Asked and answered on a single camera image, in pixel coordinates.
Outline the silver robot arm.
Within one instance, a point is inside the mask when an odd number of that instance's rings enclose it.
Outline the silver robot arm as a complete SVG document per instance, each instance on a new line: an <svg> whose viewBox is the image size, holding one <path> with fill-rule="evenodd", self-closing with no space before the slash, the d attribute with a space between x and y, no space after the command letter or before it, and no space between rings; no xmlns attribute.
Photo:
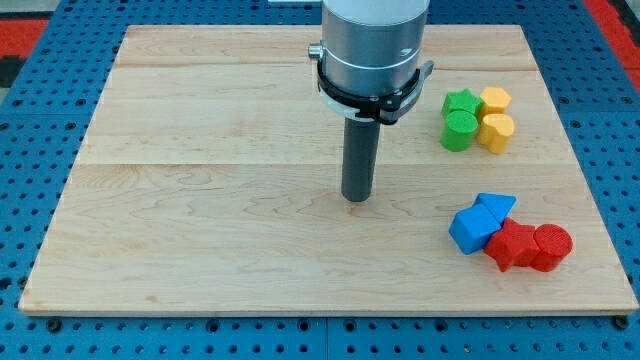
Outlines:
<svg viewBox="0 0 640 360"><path fill-rule="evenodd" d="M385 96L418 68L429 0L324 0L320 72L357 96Z"/></svg>

